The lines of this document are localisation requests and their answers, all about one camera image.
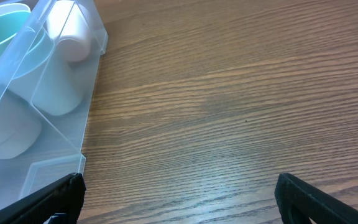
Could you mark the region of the pink small cup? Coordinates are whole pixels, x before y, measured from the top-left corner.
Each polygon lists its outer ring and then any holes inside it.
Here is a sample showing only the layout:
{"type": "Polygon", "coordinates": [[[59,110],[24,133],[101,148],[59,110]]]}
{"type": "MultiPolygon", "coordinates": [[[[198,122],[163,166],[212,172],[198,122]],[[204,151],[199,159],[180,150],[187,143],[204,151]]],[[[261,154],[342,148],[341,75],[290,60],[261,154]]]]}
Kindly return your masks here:
{"type": "Polygon", "coordinates": [[[49,36],[57,41],[57,48],[69,62],[84,60],[91,50],[89,11],[74,1],[56,1],[47,17],[49,36]]]}

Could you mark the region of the grey small cup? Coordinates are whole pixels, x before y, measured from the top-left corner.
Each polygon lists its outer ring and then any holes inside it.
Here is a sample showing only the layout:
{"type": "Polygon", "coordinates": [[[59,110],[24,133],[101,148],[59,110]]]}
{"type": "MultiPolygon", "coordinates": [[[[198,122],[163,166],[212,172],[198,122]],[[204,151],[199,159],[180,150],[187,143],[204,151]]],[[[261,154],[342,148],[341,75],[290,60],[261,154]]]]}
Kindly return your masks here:
{"type": "Polygon", "coordinates": [[[58,55],[14,78],[8,89],[52,116],[71,112],[83,99],[70,66],[58,55]]]}

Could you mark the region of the beige tall cup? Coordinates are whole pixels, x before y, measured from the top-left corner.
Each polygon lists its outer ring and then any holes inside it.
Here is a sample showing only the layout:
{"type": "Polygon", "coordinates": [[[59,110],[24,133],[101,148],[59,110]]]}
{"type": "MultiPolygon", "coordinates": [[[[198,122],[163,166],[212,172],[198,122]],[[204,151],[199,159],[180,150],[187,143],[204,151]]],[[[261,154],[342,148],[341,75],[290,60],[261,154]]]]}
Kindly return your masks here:
{"type": "Polygon", "coordinates": [[[0,100],[0,159],[28,150],[42,130],[40,119],[19,96],[7,91],[0,100]]]}

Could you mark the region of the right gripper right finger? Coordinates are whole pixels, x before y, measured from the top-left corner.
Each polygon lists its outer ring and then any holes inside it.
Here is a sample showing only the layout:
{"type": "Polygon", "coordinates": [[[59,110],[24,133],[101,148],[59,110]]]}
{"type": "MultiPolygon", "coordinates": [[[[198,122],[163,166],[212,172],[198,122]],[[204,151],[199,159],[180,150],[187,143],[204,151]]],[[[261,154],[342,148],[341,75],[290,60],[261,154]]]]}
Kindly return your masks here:
{"type": "Polygon", "coordinates": [[[284,224],[358,223],[358,210],[290,173],[278,176],[275,199],[284,224]]]}

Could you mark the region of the light blue small cup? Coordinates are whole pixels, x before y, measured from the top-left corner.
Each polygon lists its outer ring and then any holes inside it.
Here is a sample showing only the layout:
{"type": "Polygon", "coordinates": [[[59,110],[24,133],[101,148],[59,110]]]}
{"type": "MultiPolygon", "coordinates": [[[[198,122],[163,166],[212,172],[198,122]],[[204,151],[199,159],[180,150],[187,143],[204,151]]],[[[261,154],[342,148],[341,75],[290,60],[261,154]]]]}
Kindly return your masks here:
{"type": "Polygon", "coordinates": [[[50,55],[52,49],[53,40],[49,37],[45,28],[41,28],[13,79],[19,78],[37,68],[50,55]]]}

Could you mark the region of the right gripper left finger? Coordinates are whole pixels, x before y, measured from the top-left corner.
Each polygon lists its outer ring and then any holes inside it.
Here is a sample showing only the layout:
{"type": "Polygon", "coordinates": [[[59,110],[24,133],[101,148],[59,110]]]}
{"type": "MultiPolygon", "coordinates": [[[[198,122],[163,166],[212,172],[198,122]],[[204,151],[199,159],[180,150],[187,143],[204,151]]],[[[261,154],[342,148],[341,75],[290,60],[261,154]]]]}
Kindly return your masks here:
{"type": "Polygon", "coordinates": [[[0,210],[0,224],[76,223],[85,192],[82,174],[68,174],[0,210]]]}

